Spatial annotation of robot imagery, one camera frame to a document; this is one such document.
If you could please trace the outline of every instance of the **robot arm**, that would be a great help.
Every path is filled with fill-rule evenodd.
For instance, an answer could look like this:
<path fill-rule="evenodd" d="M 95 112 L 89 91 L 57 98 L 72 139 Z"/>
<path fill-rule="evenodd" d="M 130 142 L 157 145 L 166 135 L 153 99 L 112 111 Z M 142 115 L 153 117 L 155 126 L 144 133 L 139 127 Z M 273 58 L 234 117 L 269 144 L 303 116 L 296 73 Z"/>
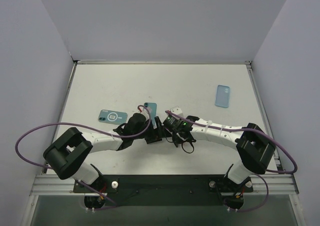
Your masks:
<path fill-rule="evenodd" d="M 265 142 L 246 132 L 226 132 L 209 128 L 209 126 L 230 129 L 241 129 L 242 127 L 214 124 L 195 116 L 188 116 L 187 119 L 188 122 L 168 115 L 162 124 L 156 117 L 157 127 L 154 129 L 151 124 L 144 134 L 135 138 L 119 138 L 119 136 L 141 132 L 148 122 L 144 111 L 135 113 L 130 117 L 128 123 L 111 131 L 112 136 L 100 133 L 81 133 L 76 128 L 70 128 L 46 149 L 43 156 L 60 179 L 72 177 L 91 185 L 99 179 L 101 174 L 93 165 L 84 162 L 89 153 L 123 150 L 129 147 L 135 139 L 144 138 L 149 144 L 161 141 L 164 137 L 172 137 L 176 147 L 184 142 L 192 144 L 198 140 L 206 140 L 237 150 L 241 160 L 233 164 L 225 175 L 226 184 L 232 185 L 234 189 L 246 182 L 252 173 L 265 173 L 275 150 L 275 146 L 270 145 L 270 142 Z M 259 129 L 258 126 L 251 123 L 247 127 Z"/>

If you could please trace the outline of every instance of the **black bracket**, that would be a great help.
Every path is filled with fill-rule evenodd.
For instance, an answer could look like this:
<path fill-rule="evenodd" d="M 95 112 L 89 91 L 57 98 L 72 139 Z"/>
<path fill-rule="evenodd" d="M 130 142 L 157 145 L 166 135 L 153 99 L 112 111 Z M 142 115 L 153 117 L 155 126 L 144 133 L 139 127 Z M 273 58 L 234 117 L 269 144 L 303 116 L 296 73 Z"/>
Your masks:
<path fill-rule="evenodd" d="M 74 147 L 74 150 L 70 151 L 67 146 Z M 45 150 L 43 157 L 58 177 L 65 180 L 78 171 L 92 147 L 82 133 L 76 127 L 72 127 Z"/>

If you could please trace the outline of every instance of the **white cable clip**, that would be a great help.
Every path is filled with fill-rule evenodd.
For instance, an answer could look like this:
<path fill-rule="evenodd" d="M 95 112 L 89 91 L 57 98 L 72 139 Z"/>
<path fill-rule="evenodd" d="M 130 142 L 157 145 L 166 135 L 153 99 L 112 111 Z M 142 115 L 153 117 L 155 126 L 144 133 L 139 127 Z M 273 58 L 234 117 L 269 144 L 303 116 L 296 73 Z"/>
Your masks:
<path fill-rule="evenodd" d="M 209 128 L 209 125 L 211 125 L 211 124 L 212 124 L 212 121 L 209 120 L 208 123 L 207 123 L 207 125 L 206 125 L 205 128 L 204 128 L 204 133 L 205 133 L 205 134 L 207 133 L 208 128 Z"/>
<path fill-rule="evenodd" d="M 219 137 L 221 137 L 222 130 L 223 130 L 225 127 L 226 127 L 225 125 L 221 125 Z"/>
<path fill-rule="evenodd" d="M 110 136 L 111 136 L 112 140 L 115 140 L 115 137 L 114 137 L 114 135 L 113 135 L 113 134 L 111 134 L 111 131 L 109 131 L 108 133 L 110 134 Z"/>

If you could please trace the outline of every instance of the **white connector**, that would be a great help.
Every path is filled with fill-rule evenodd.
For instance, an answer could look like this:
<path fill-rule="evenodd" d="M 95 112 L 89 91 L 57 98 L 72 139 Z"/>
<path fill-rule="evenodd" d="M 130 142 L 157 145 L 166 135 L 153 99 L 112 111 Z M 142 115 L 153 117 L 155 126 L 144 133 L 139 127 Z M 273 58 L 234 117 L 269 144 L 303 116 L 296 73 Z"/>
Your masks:
<path fill-rule="evenodd" d="M 170 111 L 176 115 L 179 115 L 181 117 L 184 117 L 184 114 L 182 112 L 182 110 L 180 109 L 180 107 L 176 106 L 174 108 L 171 108 Z"/>

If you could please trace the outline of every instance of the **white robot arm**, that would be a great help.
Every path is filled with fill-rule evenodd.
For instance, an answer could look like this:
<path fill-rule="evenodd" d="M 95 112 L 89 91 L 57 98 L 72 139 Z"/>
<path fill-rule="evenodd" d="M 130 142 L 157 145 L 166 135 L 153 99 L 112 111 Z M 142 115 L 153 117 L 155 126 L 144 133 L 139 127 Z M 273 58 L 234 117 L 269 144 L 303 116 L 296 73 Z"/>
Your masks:
<path fill-rule="evenodd" d="M 204 119 L 200 119 L 198 117 L 193 117 L 193 116 L 191 116 L 190 118 L 193 119 L 195 123 L 207 125 L 207 127 L 204 128 L 196 124 L 190 124 L 188 122 L 184 122 L 183 120 L 177 119 L 171 115 L 168 115 L 166 120 L 163 122 L 164 127 L 166 127 L 166 129 L 170 131 L 169 136 L 172 136 L 172 140 L 175 142 L 176 145 L 184 142 L 189 142 L 192 144 L 198 140 L 206 140 L 214 143 L 219 143 L 237 150 L 238 143 L 236 141 L 237 139 L 240 139 L 241 137 L 243 137 L 243 134 L 241 132 L 226 132 L 222 130 L 209 128 L 209 126 L 216 126 L 219 128 L 230 128 L 230 129 L 241 129 L 242 127 L 214 124 L 211 121 L 206 121 Z M 144 126 L 146 120 L 147 118 L 145 114 L 136 113 L 131 117 L 131 119 L 129 120 L 129 122 L 124 128 L 118 127 L 114 131 L 111 131 L 110 133 L 112 134 L 112 136 L 107 136 L 101 133 L 86 133 L 86 132 L 81 133 L 76 128 L 70 128 L 69 130 L 71 130 L 72 132 L 71 133 L 65 132 L 65 134 L 71 135 L 69 136 L 69 138 L 72 138 L 75 135 L 80 137 L 83 141 L 82 144 L 86 144 L 90 148 L 87 154 L 89 152 L 93 153 L 93 152 L 104 151 L 104 150 L 118 151 L 130 146 L 132 144 L 132 141 L 134 140 L 134 139 L 118 138 L 119 135 L 132 134 L 132 130 L 129 130 L 128 132 L 126 132 L 126 127 L 128 126 L 127 128 L 130 128 L 130 127 L 137 128 L 136 124 L 137 122 L 138 123 L 140 122 L 138 127 L 139 129 L 138 131 L 140 131 L 141 125 Z M 146 131 L 146 133 L 143 136 L 135 139 L 145 138 L 147 143 L 152 143 L 152 142 L 162 140 L 161 138 L 168 136 L 166 135 L 168 134 L 167 130 L 164 130 L 164 128 L 162 127 L 162 124 L 159 123 L 159 119 L 157 120 L 157 122 L 158 122 L 157 129 L 153 129 L 153 127 L 151 126 L 150 129 Z M 91 185 L 99 177 L 98 171 L 92 165 L 89 165 L 88 163 L 84 162 L 85 157 L 80 157 L 82 160 L 80 164 L 79 162 L 77 164 L 73 163 L 73 165 L 71 162 L 70 164 L 68 160 L 72 158 L 71 155 L 73 154 L 73 152 L 77 151 L 77 148 L 79 148 L 79 146 L 74 145 L 72 140 L 68 143 L 63 142 L 62 144 L 63 145 L 68 144 L 69 146 L 73 146 L 74 151 L 72 151 L 72 153 L 71 151 L 64 152 L 63 155 L 66 155 L 66 157 L 63 156 L 65 157 L 65 159 L 63 160 L 62 164 L 60 162 L 59 166 L 55 166 L 57 161 L 59 163 L 59 160 L 57 158 L 55 159 L 56 156 L 58 156 L 59 158 L 59 155 L 57 154 L 57 150 L 56 150 L 56 147 L 59 148 L 57 144 L 59 143 L 61 144 L 60 141 L 66 141 L 66 140 L 68 141 L 70 140 L 69 138 L 68 136 L 66 137 L 62 135 L 45 151 L 43 156 L 50 163 L 50 165 L 53 167 L 53 169 L 56 171 L 56 173 L 61 179 L 72 177 L 76 180 L 81 180 L 86 184 Z M 235 164 L 230 168 L 230 170 L 226 174 L 226 178 L 234 182 L 236 185 L 239 185 L 252 173 L 256 173 L 256 172 L 248 169 L 243 164 L 243 159 L 241 159 L 238 162 L 235 162 Z"/>

